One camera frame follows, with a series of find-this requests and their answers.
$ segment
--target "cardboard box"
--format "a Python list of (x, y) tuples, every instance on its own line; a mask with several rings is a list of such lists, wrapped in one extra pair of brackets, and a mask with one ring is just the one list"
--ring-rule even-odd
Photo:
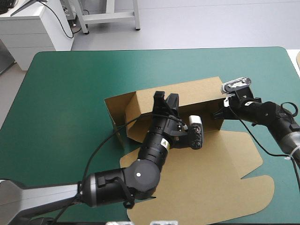
[[(222, 120), (211, 114), (219, 109), (225, 96), (218, 77), (163, 87), (138, 90), (106, 99), (114, 127), (145, 113), (153, 107), (155, 91), (179, 94), (180, 117), (200, 115), (204, 145), (200, 150), (171, 149), (161, 172), (156, 198), (140, 202), (128, 210), (137, 225), (151, 221), (178, 220), (181, 225), (204, 225), (256, 213), (272, 200), (274, 181), (270, 176), (242, 179), (259, 167), (260, 157), (249, 134), (220, 130)], [(150, 119), (132, 123), (127, 135), (142, 142)], [(120, 160), (121, 167), (137, 159), (138, 149)]]
[[(221, 94), (222, 82), (218, 77), (177, 83), (157, 88), (137, 90), (127, 94), (105, 99), (105, 103), (112, 119), (113, 127), (125, 124), (141, 114), (152, 112), (155, 91), (165, 91), (165, 98), (171, 93), (179, 94), (179, 114), (188, 124), (189, 115), (200, 115), (204, 132), (219, 130), (222, 120), (213, 120), (211, 114), (218, 109), (218, 104), (225, 96)], [(127, 136), (142, 143), (148, 128), (150, 118), (142, 118), (127, 126)]]

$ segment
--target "white sticker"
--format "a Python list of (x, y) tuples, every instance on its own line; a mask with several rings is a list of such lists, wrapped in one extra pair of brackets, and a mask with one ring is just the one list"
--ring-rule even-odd
[(254, 102), (246, 102), (246, 103), (245, 103), (245, 106), (249, 106), (249, 105), (251, 105), (252, 103), (254, 103)]
[(170, 144), (169, 144), (169, 142), (166, 140), (166, 139), (162, 139), (161, 140), (161, 142), (160, 142), (160, 144), (162, 145), (162, 146), (164, 146), (168, 151), (170, 150)]

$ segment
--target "yellow warning label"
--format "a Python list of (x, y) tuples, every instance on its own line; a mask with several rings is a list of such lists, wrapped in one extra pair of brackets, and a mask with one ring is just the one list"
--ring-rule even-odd
[(170, 150), (170, 144), (169, 144), (169, 142), (166, 140), (166, 139), (162, 139), (161, 140), (161, 142), (160, 142), (160, 144), (162, 145), (162, 146), (164, 146), (168, 151)]

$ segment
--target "green table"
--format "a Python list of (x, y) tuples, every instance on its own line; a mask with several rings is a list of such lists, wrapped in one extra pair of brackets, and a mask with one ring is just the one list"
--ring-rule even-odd
[[(0, 177), (28, 186), (78, 181), (91, 152), (113, 129), (104, 98), (211, 76), (224, 82), (248, 76), (254, 95), (263, 101), (300, 105), (300, 79), (279, 47), (39, 53), (0, 130)], [(226, 121), (222, 129), (245, 131), (237, 121)], [(281, 152), (266, 128), (252, 130), (263, 146)], [(124, 150), (112, 139), (90, 172), (119, 167), (120, 157), (137, 144), (128, 141), (127, 146)], [(248, 177), (273, 177), (274, 198), (261, 212), (230, 222), (299, 222), (300, 195), (291, 162), (259, 151), (264, 163)], [(127, 220), (121, 203), (94, 209), (77, 205), (61, 218), (107, 220)]]

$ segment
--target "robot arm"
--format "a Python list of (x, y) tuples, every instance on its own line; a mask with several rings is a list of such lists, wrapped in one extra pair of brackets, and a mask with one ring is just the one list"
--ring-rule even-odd
[(300, 167), (300, 127), (294, 120), (297, 106), (289, 102), (295, 108), (295, 113), (291, 113), (283, 107), (285, 103), (262, 103), (260, 98), (253, 97), (250, 84), (251, 80), (245, 77), (224, 83), (221, 91), (227, 97), (224, 106), (213, 114), (214, 119), (237, 120), (237, 115), (252, 126), (266, 126), (281, 150), (291, 155)]
[(140, 148), (138, 159), (131, 166), (91, 173), (83, 183), (67, 185), (25, 187), (5, 180), (0, 183), (0, 224), (40, 225), (41, 220), (30, 221), (31, 218), (64, 208), (70, 203), (97, 207), (123, 202), (130, 209), (135, 199), (151, 197), (159, 183), (169, 149), (199, 149), (203, 143), (200, 117), (190, 116), (188, 128), (178, 114), (178, 94), (171, 94), (166, 100), (164, 95), (162, 91), (154, 95), (152, 125)]

